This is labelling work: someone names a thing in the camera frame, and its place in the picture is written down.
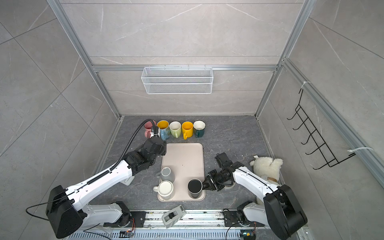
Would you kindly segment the blue butterfly mug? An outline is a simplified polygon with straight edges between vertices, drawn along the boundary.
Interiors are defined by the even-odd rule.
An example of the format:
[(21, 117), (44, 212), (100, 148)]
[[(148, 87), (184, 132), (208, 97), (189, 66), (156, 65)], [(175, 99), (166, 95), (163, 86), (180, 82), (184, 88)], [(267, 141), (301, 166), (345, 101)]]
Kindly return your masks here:
[(159, 128), (159, 136), (162, 140), (166, 141), (171, 135), (169, 122), (166, 120), (161, 120), (157, 123), (157, 127)]

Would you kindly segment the black mug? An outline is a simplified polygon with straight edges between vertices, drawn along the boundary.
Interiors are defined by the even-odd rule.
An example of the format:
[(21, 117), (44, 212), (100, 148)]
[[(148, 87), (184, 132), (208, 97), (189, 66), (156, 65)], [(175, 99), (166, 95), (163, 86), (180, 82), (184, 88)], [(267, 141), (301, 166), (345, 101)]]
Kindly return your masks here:
[(191, 179), (188, 182), (188, 194), (192, 200), (202, 200), (205, 197), (203, 183), (199, 179)]

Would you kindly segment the pink patterned mug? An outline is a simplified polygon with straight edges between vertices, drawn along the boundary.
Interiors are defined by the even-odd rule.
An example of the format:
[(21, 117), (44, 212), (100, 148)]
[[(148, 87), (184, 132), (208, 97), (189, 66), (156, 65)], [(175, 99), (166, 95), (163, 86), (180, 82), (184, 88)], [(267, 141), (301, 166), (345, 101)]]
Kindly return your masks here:
[(144, 128), (145, 128), (145, 137), (151, 138), (154, 135), (154, 129), (156, 128), (156, 121), (155, 120), (147, 121), (144, 124)]

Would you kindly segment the light green mug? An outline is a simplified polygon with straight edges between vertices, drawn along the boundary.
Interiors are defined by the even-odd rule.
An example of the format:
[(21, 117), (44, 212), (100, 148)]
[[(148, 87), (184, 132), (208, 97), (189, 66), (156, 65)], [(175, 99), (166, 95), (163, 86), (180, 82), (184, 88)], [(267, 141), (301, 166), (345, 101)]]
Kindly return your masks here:
[(174, 121), (170, 123), (170, 132), (174, 138), (179, 138), (182, 134), (182, 124), (180, 122)]

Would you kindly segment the yellow mug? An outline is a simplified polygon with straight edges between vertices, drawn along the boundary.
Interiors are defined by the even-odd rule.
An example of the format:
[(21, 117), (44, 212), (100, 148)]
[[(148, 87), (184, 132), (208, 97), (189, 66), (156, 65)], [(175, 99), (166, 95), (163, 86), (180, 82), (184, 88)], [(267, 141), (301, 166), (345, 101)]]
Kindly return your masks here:
[(182, 132), (183, 132), (183, 138), (186, 140), (187, 138), (190, 138), (194, 134), (194, 125), (192, 122), (184, 122), (182, 124)]

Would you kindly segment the dark green mug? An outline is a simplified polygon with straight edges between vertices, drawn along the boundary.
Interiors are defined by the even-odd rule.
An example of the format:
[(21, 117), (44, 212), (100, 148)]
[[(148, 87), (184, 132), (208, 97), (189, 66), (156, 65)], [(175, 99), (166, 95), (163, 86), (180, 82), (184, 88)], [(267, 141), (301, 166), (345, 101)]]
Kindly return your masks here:
[(205, 134), (206, 124), (203, 121), (195, 121), (193, 127), (195, 137), (202, 138)]

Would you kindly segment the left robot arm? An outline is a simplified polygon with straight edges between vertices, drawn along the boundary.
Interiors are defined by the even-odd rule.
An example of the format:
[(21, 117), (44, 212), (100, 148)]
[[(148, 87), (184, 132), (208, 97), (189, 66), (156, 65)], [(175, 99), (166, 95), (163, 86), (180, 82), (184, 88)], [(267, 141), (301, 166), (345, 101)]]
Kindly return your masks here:
[(49, 200), (45, 202), (46, 218), (56, 238), (63, 239), (86, 225), (120, 222), (130, 214), (122, 203), (95, 206), (94, 211), (87, 212), (89, 202), (118, 183), (127, 184), (131, 178), (154, 165), (156, 158), (167, 152), (166, 141), (161, 138), (159, 129), (152, 119), (144, 120), (134, 132), (151, 122), (150, 138), (133, 151), (126, 146), (119, 160), (102, 172), (89, 179), (63, 188), (53, 188)]

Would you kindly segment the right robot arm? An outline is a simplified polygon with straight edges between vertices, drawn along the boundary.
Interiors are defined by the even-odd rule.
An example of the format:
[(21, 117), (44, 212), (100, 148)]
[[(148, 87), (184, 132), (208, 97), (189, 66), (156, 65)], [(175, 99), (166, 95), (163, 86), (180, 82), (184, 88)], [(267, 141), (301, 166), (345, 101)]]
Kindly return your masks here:
[(242, 163), (233, 163), (226, 153), (217, 154), (215, 159), (221, 171), (212, 170), (208, 173), (202, 183), (203, 190), (220, 191), (227, 186), (226, 182), (231, 181), (245, 187), (263, 202), (258, 205), (247, 201), (240, 205), (234, 225), (260, 223), (270, 227), (279, 239), (286, 240), (308, 223), (303, 208), (289, 186), (279, 186), (262, 179)]

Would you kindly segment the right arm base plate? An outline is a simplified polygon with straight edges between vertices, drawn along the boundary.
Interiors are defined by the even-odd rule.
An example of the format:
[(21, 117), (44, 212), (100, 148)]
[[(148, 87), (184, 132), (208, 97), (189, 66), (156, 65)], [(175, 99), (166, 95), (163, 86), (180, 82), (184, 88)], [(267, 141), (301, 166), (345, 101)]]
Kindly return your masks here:
[(250, 222), (240, 211), (230, 211), (224, 209), (222, 211), (226, 227), (264, 227), (264, 224), (258, 222)]

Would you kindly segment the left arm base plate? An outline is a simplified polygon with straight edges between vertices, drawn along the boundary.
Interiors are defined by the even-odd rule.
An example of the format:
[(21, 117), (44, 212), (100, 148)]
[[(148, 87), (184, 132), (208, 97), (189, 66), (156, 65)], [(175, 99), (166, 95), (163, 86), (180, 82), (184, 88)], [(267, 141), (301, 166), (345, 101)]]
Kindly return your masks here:
[(123, 215), (115, 223), (104, 223), (103, 227), (111, 228), (142, 228), (146, 219), (145, 211), (133, 211)]

